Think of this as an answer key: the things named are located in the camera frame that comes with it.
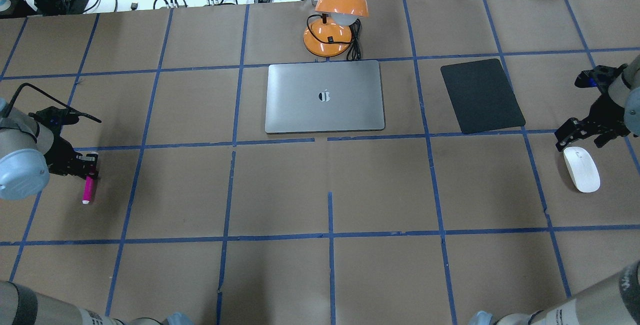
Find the label on robot arm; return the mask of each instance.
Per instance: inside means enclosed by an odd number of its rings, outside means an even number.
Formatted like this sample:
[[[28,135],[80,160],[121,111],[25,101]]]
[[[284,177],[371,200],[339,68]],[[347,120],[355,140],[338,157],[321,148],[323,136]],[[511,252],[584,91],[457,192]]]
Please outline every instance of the label on robot arm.
[[[579,325],[576,314],[576,299],[574,298],[549,311],[545,318],[532,325]]]
[[[93,311],[88,311],[80,307],[78,307],[78,311],[80,311],[80,316],[82,316],[82,325],[119,325],[114,320]]]

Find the orange desk lamp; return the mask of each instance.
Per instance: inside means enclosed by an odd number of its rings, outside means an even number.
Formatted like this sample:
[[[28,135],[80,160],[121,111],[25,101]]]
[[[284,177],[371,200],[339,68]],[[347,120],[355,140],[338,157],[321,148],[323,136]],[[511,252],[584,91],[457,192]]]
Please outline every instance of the orange desk lamp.
[[[368,17],[367,0],[318,0],[315,11],[306,20],[304,46],[316,56],[333,57],[345,52],[352,44],[350,25],[358,17]],[[319,19],[309,23],[313,17]]]

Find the light bulb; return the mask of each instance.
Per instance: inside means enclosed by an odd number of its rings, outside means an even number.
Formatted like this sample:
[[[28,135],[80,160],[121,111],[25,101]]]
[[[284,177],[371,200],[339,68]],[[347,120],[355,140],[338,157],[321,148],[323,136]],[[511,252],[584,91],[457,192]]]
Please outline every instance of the light bulb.
[[[331,13],[331,18],[333,18],[333,20],[335,20],[338,25],[341,25],[343,27],[348,27],[349,25],[355,23],[356,20],[358,20],[358,17],[356,15],[338,12]]]

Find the lamp base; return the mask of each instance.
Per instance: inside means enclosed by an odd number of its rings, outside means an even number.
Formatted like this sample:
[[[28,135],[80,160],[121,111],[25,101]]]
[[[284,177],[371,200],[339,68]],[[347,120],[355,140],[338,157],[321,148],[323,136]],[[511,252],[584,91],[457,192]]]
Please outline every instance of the lamp base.
[[[350,43],[352,31],[349,26],[338,25],[331,17],[326,18],[326,23],[322,18],[315,20],[304,30],[302,40],[304,40],[304,46],[311,54],[334,57],[344,53],[349,48],[349,44],[325,44],[322,41],[318,41],[317,38],[327,43],[331,40],[339,43]]]

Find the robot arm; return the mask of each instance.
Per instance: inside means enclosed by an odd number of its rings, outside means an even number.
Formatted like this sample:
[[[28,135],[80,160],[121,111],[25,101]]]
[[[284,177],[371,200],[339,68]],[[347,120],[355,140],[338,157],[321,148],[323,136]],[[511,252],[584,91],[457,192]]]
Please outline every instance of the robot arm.
[[[595,144],[603,147],[618,136],[640,135],[640,55],[629,65],[599,65],[584,70],[575,80],[578,88],[597,87],[601,95],[583,120],[569,118],[555,131],[558,151],[579,139],[597,136]]]
[[[53,106],[25,115],[14,103],[25,87],[64,106]],[[63,125],[75,124],[87,113],[67,106],[30,83],[23,83],[9,103],[0,98],[0,198],[20,200],[39,193],[49,183],[50,173],[97,177],[97,156],[82,156],[60,136]]]

